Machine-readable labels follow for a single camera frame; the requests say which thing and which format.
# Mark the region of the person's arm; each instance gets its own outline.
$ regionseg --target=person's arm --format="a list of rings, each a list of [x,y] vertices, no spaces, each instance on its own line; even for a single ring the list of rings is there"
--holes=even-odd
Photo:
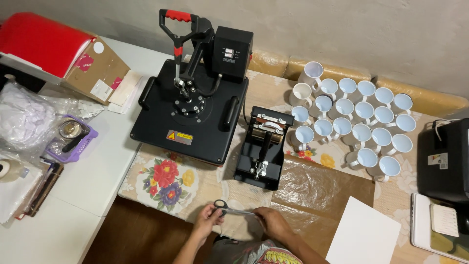
[[[329,264],[321,255],[313,250],[300,235],[295,234],[280,212],[267,207],[259,207],[252,211],[256,219],[269,237],[282,243],[293,255],[304,264]]]
[[[212,232],[214,225],[221,225],[225,220],[221,215],[221,209],[216,209],[215,205],[207,204],[197,215],[196,223],[192,228],[189,239],[179,251],[173,264],[192,264],[197,251],[205,243],[207,237]]]

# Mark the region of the red cover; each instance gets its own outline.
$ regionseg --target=red cover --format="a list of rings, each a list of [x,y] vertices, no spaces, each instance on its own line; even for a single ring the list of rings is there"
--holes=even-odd
[[[81,45],[94,37],[32,12],[13,14],[0,28],[0,52],[63,78]]]

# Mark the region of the white mug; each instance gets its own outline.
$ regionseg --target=white mug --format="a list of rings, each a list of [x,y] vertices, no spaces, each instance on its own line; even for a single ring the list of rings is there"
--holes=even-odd
[[[389,177],[394,177],[401,172],[401,165],[395,158],[384,156],[379,158],[378,164],[366,168],[366,171],[375,178],[375,181],[387,182]]]
[[[414,105],[412,98],[405,93],[396,94],[394,100],[391,102],[391,110],[394,114],[398,115],[402,112],[406,112],[410,115],[410,109]]]
[[[359,102],[355,105],[355,110],[352,112],[352,124],[358,124],[360,122],[365,122],[365,124],[370,123],[370,118],[373,117],[375,109],[370,103]]]
[[[309,126],[298,127],[290,138],[292,145],[299,151],[306,150],[306,144],[313,141],[314,132]]]
[[[393,120],[394,113],[386,106],[380,106],[375,109],[374,118],[366,125],[373,128],[381,127],[392,122]]]
[[[379,106],[386,106],[387,108],[391,109],[391,102],[393,99],[394,94],[391,90],[386,87],[380,87],[376,89],[374,95],[367,99],[367,102],[375,108]]]
[[[303,71],[298,78],[299,83],[306,83],[308,84],[313,91],[317,89],[314,87],[315,84],[318,84],[318,88],[321,88],[321,75],[324,73],[324,67],[318,62],[308,62],[305,66]]]
[[[292,116],[293,116],[293,126],[292,128],[298,128],[306,122],[308,126],[312,124],[311,120],[309,120],[310,114],[306,108],[303,106],[295,106],[292,109]]]
[[[337,102],[335,102],[334,106],[327,112],[327,115],[332,119],[336,119],[339,117],[344,117],[352,121],[353,116],[352,112],[354,110],[355,106],[353,105],[352,101],[346,98],[341,98],[338,99]]]
[[[324,144],[331,142],[333,127],[331,122],[327,119],[319,119],[310,126],[314,131],[314,141],[321,141]]]
[[[349,134],[352,131],[352,124],[346,118],[339,117],[332,122],[334,132],[331,135],[331,141],[336,141],[339,138]]]
[[[384,126],[392,135],[404,134],[413,131],[417,127],[415,119],[408,114],[400,114],[394,122]]]
[[[318,97],[320,95],[329,95],[333,101],[337,99],[335,96],[335,93],[339,89],[339,85],[337,84],[336,81],[332,79],[324,79],[322,80],[322,85],[321,88],[318,87],[318,89],[314,92],[314,97]]]
[[[391,140],[391,144],[381,148],[383,156],[393,156],[398,153],[407,153],[412,150],[414,144],[410,138],[403,134],[396,134]]]
[[[359,170],[374,167],[378,163],[378,156],[369,148],[361,148],[350,152],[345,161],[351,169]]]
[[[320,95],[316,97],[313,105],[310,107],[310,115],[318,119],[324,119],[326,118],[326,113],[331,110],[333,104],[334,101],[329,95]]]
[[[365,142],[365,147],[379,153],[382,147],[391,144],[392,139],[393,137],[387,129],[378,127],[371,132],[371,139]]]
[[[372,96],[376,91],[376,86],[370,81],[361,81],[356,85],[359,93],[354,93],[347,98],[356,104],[358,102],[366,102],[369,96]]]
[[[343,78],[339,81],[339,89],[335,93],[337,98],[347,98],[348,96],[359,95],[356,89],[356,82],[350,78]]]
[[[353,149],[365,148],[365,142],[371,139],[371,130],[365,124],[356,124],[352,128],[352,132],[348,135],[345,135],[342,140],[345,144],[350,145]]]
[[[313,105],[313,102],[310,99],[311,96],[311,87],[306,83],[297,83],[288,98],[288,102],[292,106],[306,106],[310,108]]]

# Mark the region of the gray wall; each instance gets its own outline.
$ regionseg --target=gray wall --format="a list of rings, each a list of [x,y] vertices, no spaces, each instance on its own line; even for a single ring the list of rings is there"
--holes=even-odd
[[[0,19],[18,11],[34,11],[165,53],[172,53],[172,44],[158,27],[158,10],[187,11],[207,17],[215,28],[223,25],[253,31],[257,49],[367,69],[469,98],[469,1],[0,1]],[[171,26],[179,34],[189,31],[184,22]]]

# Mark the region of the scissors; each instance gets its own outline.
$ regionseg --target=scissors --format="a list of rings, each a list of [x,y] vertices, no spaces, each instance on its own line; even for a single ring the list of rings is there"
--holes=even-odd
[[[221,216],[220,217],[223,217],[225,216],[225,214],[227,213],[230,213],[230,214],[238,214],[238,215],[252,215],[252,216],[255,216],[256,214],[255,213],[251,213],[251,212],[246,212],[246,211],[242,211],[242,210],[235,210],[235,209],[231,209],[228,207],[228,204],[227,202],[225,202],[224,200],[216,200],[213,205],[215,205],[216,208],[221,208],[223,209],[221,211]]]

